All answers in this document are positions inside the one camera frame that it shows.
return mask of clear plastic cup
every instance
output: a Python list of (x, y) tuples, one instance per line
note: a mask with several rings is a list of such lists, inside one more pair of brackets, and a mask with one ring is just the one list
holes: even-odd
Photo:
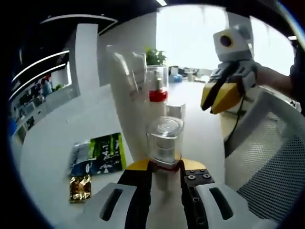
[(173, 169), (182, 157), (184, 121), (175, 117), (159, 117), (147, 128), (150, 159), (160, 167)]
[(150, 100), (155, 97), (167, 98), (168, 93), (168, 67), (160, 65), (147, 66), (146, 85)]

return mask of window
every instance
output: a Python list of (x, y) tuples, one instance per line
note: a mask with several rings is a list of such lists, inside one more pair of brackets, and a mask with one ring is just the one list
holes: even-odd
[(253, 30), (254, 60), (279, 73), (289, 75), (294, 64), (293, 47), (284, 35), (266, 23), (250, 17)]
[(156, 48), (167, 65), (213, 70), (220, 63), (213, 34), (228, 28), (225, 9), (213, 6), (170, 6), (157, 14)]

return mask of potted plant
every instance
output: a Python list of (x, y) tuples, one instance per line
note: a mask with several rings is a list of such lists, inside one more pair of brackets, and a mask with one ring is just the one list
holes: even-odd
[(166, 56), (163, 55), (164, 51), (158, 51), (156, 49), (146, 47), (145, 52), (147, 66), (165, 65)]
[(62, 85), (61, 84), (58, 84), (55, 88), (54, 88), (54, 91), (57, 91), (57, 90), (59, 90), (59, 89), (61, 89), (62, 88)]

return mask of mesh chair back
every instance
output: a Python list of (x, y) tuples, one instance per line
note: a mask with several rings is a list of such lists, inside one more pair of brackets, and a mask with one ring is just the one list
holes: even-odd
[(225, 142), (225, 182), (263, 219), (280, 222), (305, 186), (305, 118), (262, 91)]

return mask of ceiling light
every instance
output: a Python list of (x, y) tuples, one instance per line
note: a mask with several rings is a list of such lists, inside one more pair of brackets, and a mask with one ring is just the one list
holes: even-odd
[(56, 16), (56, 17), (52, 17), (52, 18), (47, 18), (46, 20), (40, 22), (40, 24), (43, 24), (43, 23), (46, 23), (46, 22), (49, 22), (49, 21), (65, 19), (65, 18), (97, 18), (97, 19), (104, 19), (104, 20), (113, 21), (113, 23), (106, 26), (102, 31), (100, 31), (97, 34), (98, 36), (118, 22), (118, 20), (116, 20), (116, 19), (108, 18), (108, 17), (105, 17), (105, 16), (98, 16), (98, 15), (91, 15), (91, 14), (67, 14), (67, 15), (61, 15), (61, 16)]
[(12, 82), (13, 82), (14, 80), (16, 80), (18, 76), (20, 76), (22, 73), (24, 73), (26, 70), (28, 70), (29, 68), (33, 67), (34, 65), (36, 65), (36, 64), (38, 64), (38, 63), (40, 63), (40, 62), (42, 62), (42, 61), (45, 61), (45, 60), (47, 60), (47, 59), (49, 59), (49, 58), (52, 58), (52, 57), (54, 57), (54, 56), (59, 56), (59, 55), (62, 55), (62, 54), (68, 53), (68, 52), (69, 52), (69, 50), (66, 50), (66, 51), (63, 51), (63, 52), (59, 52), (59, 53), (53, 54), (53, 55), (51, 55), (51, 56), (47, 56), (47, 57), (45, 57), (45, 58), (43, 58), (43, 59), (41, 59), (41, 60), (39, 60), (39, 61), (36, 61), (35, 63), (32, 63), (30, 66), (26, 67), (26, 68), (23, 69), (21, 72), (19, 72), (19, 73), (12, 79)]
[(160, 5), (166, 6), (167, 3), (164, 0), (156, 0)]
[(22, 88), (24, 88), (28, 83), (34, 81), (35, 79), (37, 79), (38, 77), (44, 75), (45, 73), (48, 73), (48, 72), (50, 72), (50, 71), (53, 71), (53, 70), (55, 70), (55, 69), (57, 69), (57, 68), (60, 68), (60, 67), (65, 66), (65, 65), (66, 65), (66, 64), (63, 63), (63, 64), (61, 64), (61, 65), (55, 66), (55, 67), (50, 68), (49, 70), (46, 70), (46, 71), (40, 73), (39, 75), (36, 75), (35, 77), (31, 78), (29, 81), (27, 81), (25, 84), (23, 84), (20, 88), (18, 88), (18, 89), (10, 96), (9, 100), (11, 100), (12, 97), (13, 97), (18, 91), (20, 91)]
[(296, 36), (289, 36), (288, 39), (291, 41), (296, 40)]

